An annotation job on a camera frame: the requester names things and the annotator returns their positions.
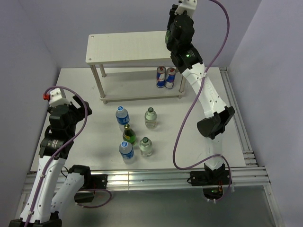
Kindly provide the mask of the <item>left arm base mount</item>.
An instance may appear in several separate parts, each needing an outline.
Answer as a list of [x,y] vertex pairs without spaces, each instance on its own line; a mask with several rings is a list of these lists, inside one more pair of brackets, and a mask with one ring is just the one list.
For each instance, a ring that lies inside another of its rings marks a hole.
[[96,191],[84,191],[85,189],[106,189],[107,187],[107,174],[91,175],[90,180],[81,187],[74,200],[76,203],[90,203],[95,198]]

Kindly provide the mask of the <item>green glass bottle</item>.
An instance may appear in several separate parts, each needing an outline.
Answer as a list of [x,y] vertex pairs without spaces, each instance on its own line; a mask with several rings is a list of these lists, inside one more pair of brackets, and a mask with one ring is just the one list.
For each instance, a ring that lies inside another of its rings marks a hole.
[[165,34],[165,44],[168,44],[169,38],[170,38],[170,31],[167,30],[167,31],[166,31],[166,34]]

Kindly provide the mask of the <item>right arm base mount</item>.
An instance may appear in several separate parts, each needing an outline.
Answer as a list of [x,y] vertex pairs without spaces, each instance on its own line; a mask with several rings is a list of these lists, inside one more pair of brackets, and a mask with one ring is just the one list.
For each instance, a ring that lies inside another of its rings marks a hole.
[[232,179],[228,170],[216,173],[215,171],[191,171],[187,183],[192,186],[202,186],[203,194],[207,199],[217,200],[223,197],[223,186],[232,185]]

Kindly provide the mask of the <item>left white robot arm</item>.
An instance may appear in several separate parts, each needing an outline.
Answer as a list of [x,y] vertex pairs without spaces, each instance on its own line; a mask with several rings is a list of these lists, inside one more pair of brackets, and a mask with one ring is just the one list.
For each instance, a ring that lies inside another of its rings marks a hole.
[[92,184],[88,166],[73,165],[69,170],[63,187],[55,192],[61,170],[67,160],[74,139],[80,134],[76,125],[87,121],[92,110],[88,102],[78,95],[73,99],[79,104],[67,100],[64,95],[46,94],[49,101],[49,122],[40,143],[38,171],[27,204],[18,219],[9,223],[11,227],[60,227],[62,215],[76,192],[87,189]]

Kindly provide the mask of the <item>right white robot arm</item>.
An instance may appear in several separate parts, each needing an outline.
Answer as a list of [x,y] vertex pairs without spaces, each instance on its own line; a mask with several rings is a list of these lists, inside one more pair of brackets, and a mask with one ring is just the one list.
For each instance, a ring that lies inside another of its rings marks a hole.
[[204,111],[204,119],[197,123],[197,129],[207,144],[203,180],[208,185],[221,185],[225,179],[231,179],[226,170],[227,161],[222,156],[223,133],[235,110],[216,91],[207,75],[208,68],[192,44],[195,32],[192,16],[196,7],[195,0],[180,0],[177,5],[172,5],[165,43],[174,66],[196,93],[194,101],[199,101]]

